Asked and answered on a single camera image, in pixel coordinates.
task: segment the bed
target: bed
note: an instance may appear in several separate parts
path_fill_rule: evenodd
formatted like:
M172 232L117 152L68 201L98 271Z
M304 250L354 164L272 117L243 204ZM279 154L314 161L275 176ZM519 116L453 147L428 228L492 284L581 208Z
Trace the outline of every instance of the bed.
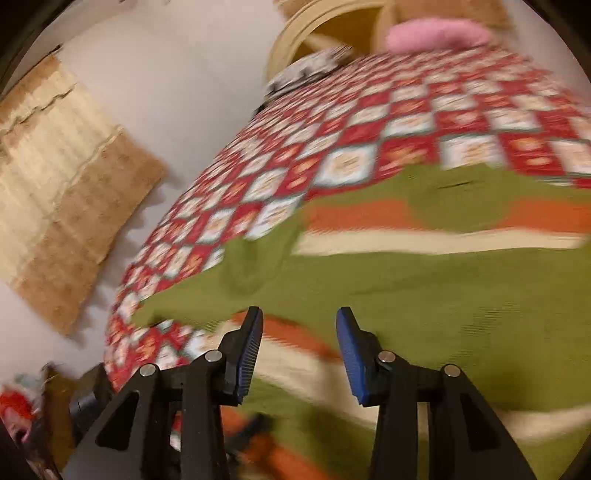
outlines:
M283 38L301 45L314 30L306 25ZM297 52L276 44L267 75ZM173 368L207 351L206 331L174 319L138 328L131 317L143 300L218 265L231 239L262 238L314 198L378 184L418 163L486 163L591 188L590 113L551 72L500 47L368 56L279 98L177 199L127 268L108 321L109 378L119 389L143 364ZM540 478L558 471L536 467Z

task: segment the fabric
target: fabric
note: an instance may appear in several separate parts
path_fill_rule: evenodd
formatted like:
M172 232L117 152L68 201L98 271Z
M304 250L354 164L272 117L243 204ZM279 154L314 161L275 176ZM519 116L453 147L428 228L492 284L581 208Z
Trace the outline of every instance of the fabric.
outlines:
M487 45L491 40L490 30L469 20L421 18L391 27L386 47L394 55L404 55L430 50L465 50Z
M591 250L587 245L591 233L591 194L538 184L488 166L449 171L434 166L409 167L393 179L367 188L363 197L385 192L390 192L390 198L402 199L409 217L421 225L416 230L407 226L389 230L414 234L401 247L387 253L382 248L372 250L371 237L385 235L386 229L346 225L340 229L342 232L351 236L363 232L369 241L349 238L339 243L335 241L336 230L328 230L330 238L323 242L326 251L319 254L310 248L318 242L317 238L301 238L300 232L306 230L306 225L299 212L257 241L229 241L220 266L146 299L132 321L146 327L174 318L204 328L246 310L249 305L257 305L263 312L307 327L336 349L335 313L348 305L363 327L375 332L384 345L412 363L430 368L438 368L450 359L458 363L496 405L517 410L550 410L589 402L591 388L579 385L565 372L578 375L574 372L591 361L585 347L591 329L586 326L586 316L579 313L591 310L591 300L580 289L591 281ZM417 193L427 200L413 203ZM351 192L315 200L306 210L318 203L342 203L343 196L353 205L358 202L357 192ZM428 222L433 210L440 211L440 206L448 204L450 198L457 201L451 221L446 225L446 217L439 216L435 222ZM559 231L551 227L528 229L526 222L516 225L513 219L519 217L517 212L524 203L552 199L557 199L554 211L556 220L562 223ZM474 217L470 208L462 207L491 203L498 203L499 208L482 219ZM365 208L373 209L371 203ZM562 221L562 209L573 213L570 225ZM505 228L507 223L513 227ZM447 244L452 246L441 252L417 249L425 242L445 248L438 245L442 232L451 235L482 230L488 239L480 243L480 248L471 248L470 241L463 237L455 244L448 239ZM514 241L506 240L507 232L514 234ZM527 243L527 232L544 232L548 236L552 232L561 236L572 232L578 241L571 245L531 245ZM435 241L430 239L433 234L438 235ZM302 241L308 246L306 255L292 255L294 246L295 253L298 246L302 249ZM334 253L341 253L342 245L354 245L353 253L363 255L335 255L330 252L333 241L337 243ZM556 280L548 279L544 274L547 272L553 272ZM392 315L395 322L389 320ZM437 346L430 340L431 335L437 336ZM546 365L546 352L562 351L565 339L571 339L569 355ZM484 347L489 343L498 347L489 351ZM529 378L531 387L519 389L516 394L514 385L488 380L502 377L509 369Z
M71 427L70 400L78 384L52 364L43 367L43 376L43 406L39 421L44 429L44 439L51 459L61 472L76 449Z
M0 278L67 335L164 168L53 56L0 103L0 165Z
M509 28L502 0L396 0L400 21L416 18L467 18L491 28Z
M237 314L221 323L214 334L207 335L208 347L217 346L224 333L238 328L243 317L244 313ZM327 472L333 478L363 478L371 457L377 410L359 406L350 394L336 351L305 328L268 314L251 391L243 406L222 409L224 427L232 433L237 422L244 425L244 419L260 411L274 419L273 438L264 443L262 451L247 455L251 461L266 466L274 478L296 480L305 473L305 478L324 479L328 478ZM580 427L589 418L589 408L547 414L499 410L497 413L538 478L556 480L589 433L588 428ZM326 432L338 434L326 438ZM424 406L418 409L418 433L419 466L424 468ZM175 447L180 448L178 433L173 435Z

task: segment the pillow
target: pillow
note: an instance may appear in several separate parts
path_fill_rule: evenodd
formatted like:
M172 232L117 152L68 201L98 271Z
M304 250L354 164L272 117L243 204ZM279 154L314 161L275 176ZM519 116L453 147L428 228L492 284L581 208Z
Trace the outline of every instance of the pillow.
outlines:
M492 33L486 27L461 18L420 18L388 31L390 53L404 55L432 50L460 50L486 45Z

